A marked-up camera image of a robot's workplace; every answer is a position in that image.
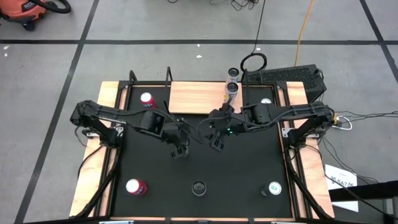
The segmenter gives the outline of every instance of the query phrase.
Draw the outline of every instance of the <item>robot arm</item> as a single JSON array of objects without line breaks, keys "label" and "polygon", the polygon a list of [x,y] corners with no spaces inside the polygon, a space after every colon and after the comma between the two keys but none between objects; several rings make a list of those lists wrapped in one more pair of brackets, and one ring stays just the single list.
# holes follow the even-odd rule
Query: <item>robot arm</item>
[{"label": "robot arm", "polygon": [[258,103],[243,106],[241,111],[241,114],[233,113],[234,108],[224,103],[219,110],[210,113],[209,118],[224,118],[214,119],[211,124],[216,129],[210,145],[213,149],[222,151],[223,138],[227,135],[263,131],[281,121],[307,119],[301,127],[287,133],[288,147],[303,147],[309,134],[317,129],[325,132],[335,122],[333,110],[321,102],[296,106]]},{"label": "robot arm", "polygon": [[[139,114],[142,114],[139,125],[133,125],[131,116]],[[185,123],[178,122],[178,120],[175,121],[171,115],[163,111],[142,110],[130,113],[86,100],[76,105],[70,117],[72,124],[90,128],[97,133],[102,145],[119,147],[121,144],[121,133],[115,128],[106,127],[100,120],[126,124],[139,133],[165,141],[167,144],[174,144],[173,158],[185,157],[188,154],[189,127]]]}]

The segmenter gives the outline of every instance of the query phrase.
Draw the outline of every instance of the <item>floor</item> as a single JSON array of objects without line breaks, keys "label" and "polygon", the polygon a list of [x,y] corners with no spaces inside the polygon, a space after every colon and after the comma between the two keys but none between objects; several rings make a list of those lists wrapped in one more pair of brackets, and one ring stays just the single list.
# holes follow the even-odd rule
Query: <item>floor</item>
[{"label": "floor", "polygon": [[[237,12],[229,1],[69,2],[72,13],[48,13],[33,32],[0,21],[3,223],[68,217],[84,151],[69,117],[77,102],[97,99],[102,81],[126,80],[130,69],[139,80],[163,80],[167,66],[175,80],[224,80],[254,47],[261,14],[261,4]],[[257,47],[268,69],[294,65],[309,3],[266,1]],[[395,0],[315,1],[298,64],[323,70],[324,102],[336,111],[397,110],[397,8]],[[388,181],[398,179],[396,133],[398,120],[373,118],[326,136],[357,173]]]}]

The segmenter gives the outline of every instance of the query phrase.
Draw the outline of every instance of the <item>white label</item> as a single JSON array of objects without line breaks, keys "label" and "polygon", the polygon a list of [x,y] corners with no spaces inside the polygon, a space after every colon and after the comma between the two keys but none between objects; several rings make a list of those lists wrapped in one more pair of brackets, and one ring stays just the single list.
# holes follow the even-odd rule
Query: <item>white label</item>
[{"label": "white label", "polygon": [[[333,167],[330,165],[325,165],[325,175],[327,175],[330,179],[335,182],[343,185],[344,187],[355,187],[357,186],[357,179],[355,174],[342,170],[337,167]],[[326,179],[326,184],[329,190],[340,189],[341,186],[334,183],[333,181]],[[345,208],[354,212],[358,212],[358,201],[348,201],[348,202],[332,202],[334,206]]]}]

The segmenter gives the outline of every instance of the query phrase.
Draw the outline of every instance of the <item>orange shop vacuum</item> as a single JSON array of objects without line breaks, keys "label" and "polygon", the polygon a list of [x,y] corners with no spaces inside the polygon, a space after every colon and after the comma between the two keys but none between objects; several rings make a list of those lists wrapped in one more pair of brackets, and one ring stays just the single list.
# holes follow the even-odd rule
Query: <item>orange shop vacuum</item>
[{"label": "orange shop vacuum", "polygon": [[0,0],[0,17],[9,22],[22,24],[25,30],[35,29],[35,21],[44,18],[46,10],[66,14],[71,11],[67,0],[59,0],[65,7],[59,8],[54,2],[44,0]]}]

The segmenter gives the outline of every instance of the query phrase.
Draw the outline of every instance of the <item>black cable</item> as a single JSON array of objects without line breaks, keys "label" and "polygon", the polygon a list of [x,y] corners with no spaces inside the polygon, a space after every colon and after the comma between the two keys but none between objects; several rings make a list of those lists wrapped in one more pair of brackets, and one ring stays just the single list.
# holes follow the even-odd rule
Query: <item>black cable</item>
[{"label": "black cable", "polygon": [[236,11],[240,11],[242,8],[246,7],[246,6],[249,4],[249,2],[250,2],[250,0],[244,0],[241,4],[239,4],[236,0],[232,0],[232,1],[231,1],[231,5],[232,5],[232,7],[234,7],[234,9],[235,9]]},{"label": "black cable", "polygon": [[350,111],[337,111],[336,113],[350,113],[355,116],[346,116],[346,117],[354,117],[354,118],[360,118],[360,117],[367,117],[367,116],[378,116],[378,115],[389,115],[389,114],[396,114],[398,115],[398,111],[393,111],[390,113],[371,113],[371,114],[356,114]]},{"label": "black cable", "polygon": [[[323,141],[323,140],[326,140],[326,141],[328,142],[328,144],[332,147],[332,149],[333,149],[334,152],[335,152],[336,157],[329,151],[328,147],[326,146],[325,141]],[[332,156],[332,158],[334,158],[334,160],[335,160],[337,163],[339,163],[339,165],[340,165],[343,169],[348,169],[348,170],[350,170],[352,173],[354,173],[359,179],[361,179],[361,180],[362,180],[363,182],[365,182],[366,184],[369,184],[369,182],[367,182],[365,179],[371,179],[371,180],[374,180],[375,182],[379,183],[379,181],[376,180],[376,179],[373,178],[373,177],[366,177],[366,176],[363,176],[363,175],[359,175],[354,169],[352,169],[350,166],[348,166],[347,164],[345,164],[345,163],[338,157],[337,151],[336,151],[335,147],[330,143],[330,141],[327,140],[326,137],[323,136],[321,141],[323,141],[323,144],[324,144],[324,146],[325,146],[325,149],[329,152],[329,154]]]},{"label": "black cable", "polygon": [[214,0],[210,0],[210,1],[209,1],[209,4],[211,4],[212,6],[215,6],[215,5],[224,3],[224,2],[229,1],[229,0],[222,0],[221,2],[218,2],[218,3],[213,3],[213,1],[214,1]]},{"label": "black cable", "polygon": [[121,151],[120,148],[116,148],[116,153],[114,156],[111,170],[108,172],[104,181],[98,186],[97,191],[94,193],[90,201],[85,205],[85,207],[81,212],[79,212],[77,215],[74,216],[74,218],[88,217],[92,209],[95,207],[97,201],[101,198],[103,192],[105,191],[111,180],[113,180],[113,177],[116,174],[116,169],[119,167],[120,151]]},{"label": "black cable", "polygon": [[252,10],[252,9],[254,8],[254,5],[255,5],[255,4],[257,4],[257,3],[258,3],[258,1],[257,1],[257,2],[250,1],[250,2],[251,2],[251,4],[249,3],[249,5],[248,5],[248,9],[249,9],[249,10]]},{"label": "black cable", "polygon": [[262,3],[261,16],[260,16],[260,23],[259,23],[259,28],[257,29],[257,36],[256,36],[256,41],[255,41],[255,43],[254,43],[254,48],[253,48],[253,51],[251,52],[252,54],[254,53],[254,51],[256,50],[256,47],[257,47],[257,41],[258,41],[258,39],[259,39],[259,33],[260,33],[261,22],[262,22],[262,15],[263,15],[263,13],[264,13],[265,5],[266,5],[266,0],[264,0],[264,3]]},{"label": "black cable", "polygon": [[88,156],[83,160],[83,162],[81,162],[81,164],[80,164],[80,166],[79,166],[79,170],[78,170],[78,172],[77,172],[77,179],[79,179],[81,168],[83,167],[83,165],[85,164],[85,162],[86,162],[91,156],[93,156],[94,154],[96,154],[101,148],[102,148],[102,146],[99,146],[99,147],[98,147],[97,149],[95,149],[92,153],[90,153],[90,155],[88,155]]},{"label": "black cable", "polygon": [[202,140],[201,134],[200,134],[199,132],[196,131],[196,128],[193,127],[192,124],[186,122],[185,120],[181,120],[181,122],[187,124],[187,125],[191,128],[191,130],[193,130],[193,131],[199,136],[199,139],[197,139],[197,138],[194,137],[194,136],[190,136],[190,137],[191,137],[193,140],[195,140],[196,142],[199,142],[200,144],[209,144],[209,143],[211,143],[211,142],[214,140],[214,138],[215,138],[215,133],[214,133],[213,138],[211,138],[208,142],[205,142],[205,141]]},{"label": "black cable", "polygon": [[364,119],[368,118],[398,118],[398,111],[393,111],[390,113],[371,113],[371,114],[356,114],[350,111],[338,111],[337,113],[349,113],[353,114],[351,116],[345,116],[346,118],[357,118],[357,119],[352,119],[351,122],[353,121],[361,121]]},{"label": "black cable", "polygon": [[140,111],[136,111],[136,112],[129,112],[129,113],[114,113],[114,112],[103,111],[103,110],[100,110],[100,111],[102,113],[116,114],[118,116],[133,116],[133,115],[137,115],[137,114],[140,114],[140,113],[145,113],[146,111],[148,111],[148,109],[144,109],[144,110],[140,110]]},{"label": "black cable", "polygon": [[41,0],[29,0],[29,1],[40,6],[40,7],[43,7],[49,11],[56,12],[56,13],[67,14],[72,10],[72,8],[70,7],[70,4],[67,0],[59,0],[65,6],[63,9],[58,8],[57,5],[52,5],[52,4],[48,4],[46,2],[42,2]]},{"label": "black cable", "polygon": [[255,71],[252,71],[252,72],[265,70],[266,67],[267,67],[267,57],[266,57],[264,54],[262,54],[262,53],[254,53],[254,51],[256,50],[256,47],[257,47],[257,41],[258,41],[258,39],[259,39],[259,33],[260,33],[261,22],[262,22],[262,15],[263,15],[263,13],[264,13],[265,5],[266,5],[266,0],[264,0],[264,3],[262,4],[261,16],[260,16],[260,22],[259,22],[259,28],[257,29],[257,36],[256,36],[256,41],[254,42],[253,51],[252,51],[248,56],[244,57],[243,60],[242,60],[242,62],[241,62],[241,70],[242,70],[242,72],[245,71],[245,69],[243,68],[243,65],[244,65],[245,61],[246,61],[247,59],[253,57],[253,56],[260,56],[260,57],[262,57],[262,59],[263,59],[264,62],[262,63],[261,68],[255,70]]},{"label": "black cable", "polygon": [[353,196],[353,197],[356,198],[357,200],[359,200],[359,201],[365,203],[366,205],[369,205],[370,207],[372,207],[372,208],[375,209],[376,211],[382,213],[383,215],[386,215],[386,216],[391,217],[391,218],[393,218],[393,219],[395,219],[395,220],[398,220],[398,218],[396,218],[396,217],[394,217],[394,216],[392,216],[392,215],[390,215],[390,214],[387,214],[387,213],[383,212],[382,210],[380,210],[380,209],[378,209],[377,207],[371,205],[371,204],[368,203],[367,201],[361,199],[359,196],[357,196],[356,194],[354,194],[354,192],[352,192],[350,189],[346,188],[345,186],[343,186],[343,185],[340,184],[339,182],[333,180],[332,178],[329,178],[326,174],[325,174],[325,177],[326,177],[327,179],[333,181],[334,183],[338,184],[340,187],[344,188],[351,196]]},{"label": "black cable", "polygon": [[77,140],[79,140],[79,142],[80,142],[80,144],[81,144],[82,146],[87,147],[87,145],[84,144],[84,143],[81,141],[81,139],[79,138],[79,135],[77,134],[77,130],[78,130],[79,128],[80,128],[80,126],[77,126],[77,127],[75,128],[75,136],[76,136]]},{"label": "black cable", "polygon": [[[313,146],[310,146],[310,145],[308,145],[308,144],[306,144],[305,146],[307,146],[307,147],[309,147],[309,148],[315,150],[317,153],[319,153],[319,156],[320,156],[321,159],[322,159],[322,154],[321,154],[321,152],[320,152],[317,148],[315,148],[315,147],[313,147]],[[295,150],[295,151],[294,151],[294,156],[293,156],[292,158],[290,158],[290,161],[292,161],[292,160],[296,157],[298,151],[299,151],[299,150]]]}]

